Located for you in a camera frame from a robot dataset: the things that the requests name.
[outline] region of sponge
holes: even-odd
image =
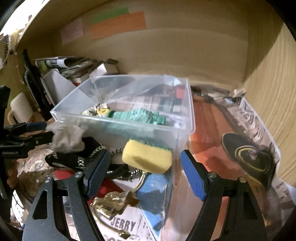
[[[122,161],[146,172],[163,174],[171,167],[173,155],[170,149],[130,139],[124,147]]]

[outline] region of wooden wall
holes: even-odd
[[[76,17],[83,17],[85,35],[66,45],[61,43],[60,29],[73,19],[72,8],[63,5],[57,11],[63,25],[56,20],[56,26],[48,22],[59,2],[48,2],[21,43],[34,46],[38,29],[42,33],[47,29],[50,35],[45,45],[53,48],[55,55],[114,58],[120,61],[120,73],[171,74],[187,77],[191,83],[204,81],[226,88],[242,85],[248,50],[248,13],[243,1],[99,1],[101,4],[90,11],[75,12]],[[87,4],[89,1],[81,1],[81,9],[87,9]],[[91,40],[90,18],[116,6],[128,6],[130,13],[144,11],[147,30]]]
[[[246,99],[281,151],[279,177],[296,186],[296,42],[269,5],[255,2],[244,81]]]

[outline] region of paper sheet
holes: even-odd
[[[62,45],[84,35],[82,18],[77,18],[61,30]]]
[[[45,90],[50,96],[50,100],[53,101],[53,104],[59,103],[76,87],[69,80],[60,75],[57,69],[50,70],[44,76],[43,80],[46,86]]]
[[[91,18],[91,23],[92,24],[100,23],[100,22],[106,21],[110,18],[116,18],[120,15],[125,15],[125,14],[128,14],[128,7],[127,6],[113,8],[109,11],[94,15]]]
[[[121,15],[89,27],[91,39],[102,39],[123,32],[145,29],[144,12]]]

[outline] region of crumpled foil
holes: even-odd
[[[19,188],[27,195],[34,197],[45,178],[52,176],[54,169],[45,161],[45,157],[51,153],[50,144],[45,144],[29,151],[27,158],[18,160]]]
[[[117,214],[123,214],[128,205],[134,207],[138,205],[140,199],[136,198],[135,194],[131,191],[110,192],[104,198],[96,197],[90,204],[94,210],[95,215],[98,213],[112,220]]]
[[[90,107],[89,109],[83,111],[82,115],[94,115],[99,117],[106,117],[108,113],[111,111],[109,106],[106,103],[98,103],[93,107]]]

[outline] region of pink sticky note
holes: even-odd
[[[77,18],[61,30],[62,45],[84,35],[82,18]]]

